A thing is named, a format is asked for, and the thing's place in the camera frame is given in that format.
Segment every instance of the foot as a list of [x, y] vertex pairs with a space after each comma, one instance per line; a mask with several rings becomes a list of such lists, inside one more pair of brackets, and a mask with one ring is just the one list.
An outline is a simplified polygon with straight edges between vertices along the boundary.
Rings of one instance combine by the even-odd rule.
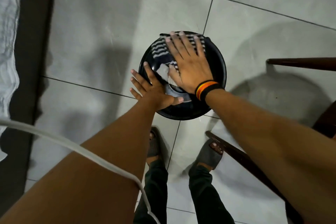
[[[149, 133], [149, 141], [151, 141], [152, 139], [154, 139], [154, 137], [155, 137], [154, 133], [150, 132], [150, 133]], [[159, 158], [160, 158], [160, 155], [156, 155], [156, 156], [153, 156], [153, 157], [148, 157], [148, 158], [146, 159], [146, 163], [147, 163], [148, 165], [150, 165], [150, 163], [152, 163], [153, 161], [158, 160]]]
[[[221, 149], [216, 143], [210, 143], [209, 146], [210, 146], [214, 151], [216, 151], [218, 154], [223, 155], [223, 151], [222, 151], [222, 149]], [[207, 165], [207, 164], [205, 164], [205, 163], [202, 163], [202, 162], [198, 162], [197, 165], [198, 165], [198, 166], [199, 166], [199, 165], [204, 166], [206, 169], [209, 170], [209, 172], [210, 172], [211, 170], [214, 169], [213, 167], [211, 167], [211, 166], [209, 166], [209, 165]]]

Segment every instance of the finger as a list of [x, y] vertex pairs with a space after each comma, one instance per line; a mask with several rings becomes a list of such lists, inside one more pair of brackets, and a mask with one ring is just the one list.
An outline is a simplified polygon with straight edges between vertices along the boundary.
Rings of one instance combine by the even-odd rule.
[[179, 51], [175, 48], [175, 45], [171, 41], [170, 37], [166, 37], [165, 40], [166, 40], [167, 47], [171, 55], [173, 55], [174, 59], [176, 60], [177, 64], [181, 63], [183, 61], [183, 58], [180, 55]]
[[137, 93], [135, 89], [130, 88], [129, 91], [135, 97], [136, 100], [140, 100], [142, 98], [142, 96], [139, 93]]
[[186, 48], [184, 47], [184, 44], [181, 42], [179, 37], [175, 34], [174, 31], [170, 32], [170, 37], [173, 40], [173, 43], [176, 47], [176, 49], [179, 51], [180, 55], [184, 60], [190, 58], [189, 53], [187, 52]]
[[177, 86], [182, 87], [182, 79], [178, 71], [175, 69], [175, 67], [171, 64], [169, 64], [169, 72], [168, 75], [173, 79], [173, 81], [176, 83]]
[[185, 46], [185, 48], [187, 49], [189, 55], [191, 57], [196, 57], [196, 52], [194, 50], [193, 45], [190, 43], [189, 39], [187, 38], [187, 36], [185, 35], [185, 33], [183, 31], [179, 32], [179, 35], [181, 37], [181, 40]]
[[145, 90], [145, 88], [134, 77], [131, 77], [131, 82], [136, 87], [136, 89], [141, 93], [141, 95], [146, 94], [147, 91]]
[[172, 105], [178, 105], [183, 103], [184, 99], [183, 97], [178, 97], [178, 98], [174, 98], [174, 102], [172, 103]]
[[196, 44], [196, 49], [197, 49], [198, 56], [200, 58], [204, 58], [205, 59], [205, 54], [204, 54], [204, 50], [203, 50], [203, 46], [202, 46], [201, 40], [196, 35], [194, 35], [194, 39], [195, 39], [195, 44]]
[[154, 86], [158, 86], [158, 85], [161, 85], [161, 83], [158, 81], [158, 79], [156, 78], [152, 68], [149, 66], [148, 62], [145, 61], [143, 63], [143, 67], [145, 68], [145, 71], [147, 73], [147, 76], [150, 80], [150, 82], [152, 83], [152, 85]]
[[149, 82], [147, 82], [137, 71], [131, 70], [131, 74], [136, 78], [136, 80], [141, 84], [141, 86], [147, 91], [151, 87]]

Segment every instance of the white cable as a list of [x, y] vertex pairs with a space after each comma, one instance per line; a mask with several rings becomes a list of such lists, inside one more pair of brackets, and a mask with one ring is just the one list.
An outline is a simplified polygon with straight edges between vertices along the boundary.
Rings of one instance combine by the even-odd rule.
[[146, 192], [141, 184], [141, 181], [133, 174], [122, 170], [121, 168], [107, 162], [105, 159], [97, 156], [96, 154], [92, 153], [91, 151], [88, 151], [87, 149], [83, 148], [82, 146], [70, 141], [69, 139], [62, 137], [62, 136], [57, 136], [53, 135], [51, 133], [48, 133], [46, 131], [40, 130], [32, 125], [14, 121], [14, 120], [8, 120], [5, 118], [0, 118], [0, 126], [6, 126], [9, 128], [14, 128], [17, 130], [22, 130], [28, 133], [32, 133], [37, 136], [41, 136], [43, 138], [49, 139], [50, 141], [57, 143], [59, 145], [62, 145], [64, 147], [69, 148], [70, 150], [73, 150], [77, 152], [78, 154], [83, 155], [84, 157], [92, 160], [93, 162], [97, 163], [98, 165], [118, 174], [123, 177], [126, 177], [128, 179], [131, 179], [136, 182], [136, 184], [139, 186], [141, 194], [143, 196], [143, 200], [145, 202], [145, 205], [147, 206], [148, 214], [153, 217], [153, 219], [156, 221], [157, 224], [160, 224], [159, 220], [157, 217], [151, 212], [151, 206], [149, 205], [149, 201], [146, 195]]

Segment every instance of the wristband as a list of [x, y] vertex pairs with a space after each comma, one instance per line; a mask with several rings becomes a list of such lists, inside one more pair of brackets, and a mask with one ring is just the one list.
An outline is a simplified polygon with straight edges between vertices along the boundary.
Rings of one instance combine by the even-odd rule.
[[221, 85], [214, 80], [201, 82], [195, 89], [195, 95], [199, 101], [204, 102], [207, 94], [215, 89], [221, 89]]

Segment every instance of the white sheet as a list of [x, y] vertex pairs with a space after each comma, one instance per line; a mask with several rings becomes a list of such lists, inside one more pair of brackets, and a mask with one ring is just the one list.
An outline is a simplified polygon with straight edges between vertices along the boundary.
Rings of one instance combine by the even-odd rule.
[[[14, 43], [20, 0], [0, 0], [0, 115], [9, 117], [9, 102], [19, 86], [15, 69]], [[0, 135], [6, 128], [0, 127]], [[7, 156], [0, 149], [0, 161]]]

